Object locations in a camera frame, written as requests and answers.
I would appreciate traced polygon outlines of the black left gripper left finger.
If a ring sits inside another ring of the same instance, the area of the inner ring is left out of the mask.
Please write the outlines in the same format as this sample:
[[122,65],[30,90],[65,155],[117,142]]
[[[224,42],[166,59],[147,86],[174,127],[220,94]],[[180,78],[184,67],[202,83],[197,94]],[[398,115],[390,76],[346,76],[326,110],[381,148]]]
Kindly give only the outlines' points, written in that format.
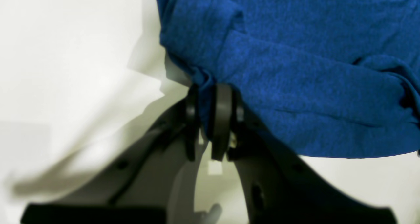
[[93,179],[65,197],[30,203],[22,224],[199,224],[198,87]]

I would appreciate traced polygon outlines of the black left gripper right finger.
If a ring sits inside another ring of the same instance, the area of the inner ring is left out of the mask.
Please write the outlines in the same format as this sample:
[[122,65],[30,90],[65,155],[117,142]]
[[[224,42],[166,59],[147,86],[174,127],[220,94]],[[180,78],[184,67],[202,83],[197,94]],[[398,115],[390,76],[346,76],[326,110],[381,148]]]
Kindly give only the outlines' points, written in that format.
[[227,84],[213,87],[211,158],[233,162],[251,224],[395,224],[376,208],[338,191],[283,142]]

